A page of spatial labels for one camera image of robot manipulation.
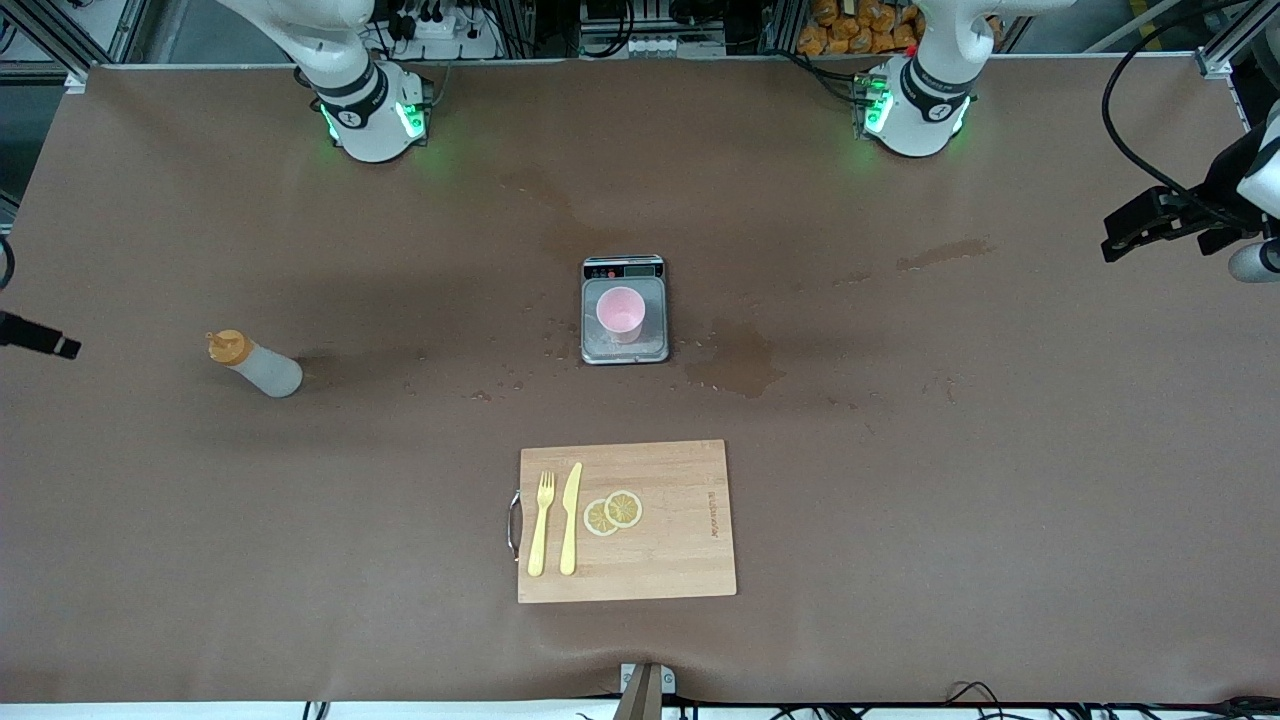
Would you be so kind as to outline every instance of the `water spill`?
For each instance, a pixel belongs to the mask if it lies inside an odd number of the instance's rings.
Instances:
[[[986,255],[993,250],[995,247],[987,245],[986,240],[972,237],[969,240],[940,245],[920,252],[915,258],[902,258],[897,261],[897,269],[901,272],[923,270],[929,265],[937,265],[938,263],[946,263],[947,260]]]
[[[541,168],[525,168],[500,179],[503,184],[518,187],[530,200],[554,213],[554,219],[543,232],[541,246],[548,255],[566,265],[577,265],[582,258],[602,247],[626,245],[634,237],[621,228],[596,228],[577,219],[568,195]]]
[[[863,281],[869,281],[869,279],[872,279],[872,274],[870,273],[864,273],[861,270],[856,270],[856,272],[849,273],[847,275],[845,275],[842,278],[837,278],[837,279],[831,281],[831,287],[840,287],[842,284],[858,284],[858,283],[860,283]]]
[[[710,360],[685,368],[689,382],[713,386],[742,397],[760,397],[764,389],[786,373],[773,366],[773,343],[750,323],[716,319],[716,338],[710,342]]]

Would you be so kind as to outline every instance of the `yellow knife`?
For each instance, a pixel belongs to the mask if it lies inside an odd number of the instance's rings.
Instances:
[[[561,496],[564,512],[568,512],[568,521],[564,523],[564,543],[561,544],[561,575],[572,575],[577,569],[577,480],[581,477],[582,464],[576,462],[568,471],[564,495]]]

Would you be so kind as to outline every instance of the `green led light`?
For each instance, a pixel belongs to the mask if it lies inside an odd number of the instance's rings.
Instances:
[[[419,137],[422,135],[422,110],[419,110],[415,105],[404,105],[403,102],[396,104],[396,114],[401,118],[401,124],[404,126],[404,132],[410,137]]]
[[[951,135],[960,132],[964,127],[964,111],[969,109],[969,97],[964,99],[964,104],[956,110],[956,124],[951,126]]]
[[[329,126],[329,137],[338,142],[338,128],[333,127],[333,118],[329,117],[329,110],[324,105],[320,105],[320,114],[324,115],[324,122]]]
[[[886,90],[884,95],[867,111],[867,131],[879,132],[884,129],[884,120],[888,119],[888,111],[892,109],[893,94]]]

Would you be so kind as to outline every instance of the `fork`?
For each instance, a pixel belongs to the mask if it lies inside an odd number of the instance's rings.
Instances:
[[[534,546],[529,552],[529,574],[538,577],[543,574],[543,565],[547,564],[547,510],[556,500],[556,473],[543,470],[538,480],[538,524],[534,525]]]

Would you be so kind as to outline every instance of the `cutting board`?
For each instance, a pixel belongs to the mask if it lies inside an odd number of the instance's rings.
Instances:
[[[575,462],[579,486],[577,570],[561,575],[567,515],[561,505]],[[529,575],[538,520],[538,478],[556,473],[556,500],[547,512],[547,569]],[[586,506],[620,489],[644,506],[635,527],[591,534]],[[737,593],[733,524],[728,506],[724,441],[538,447],[520,452],[520,602],[654,600]]]

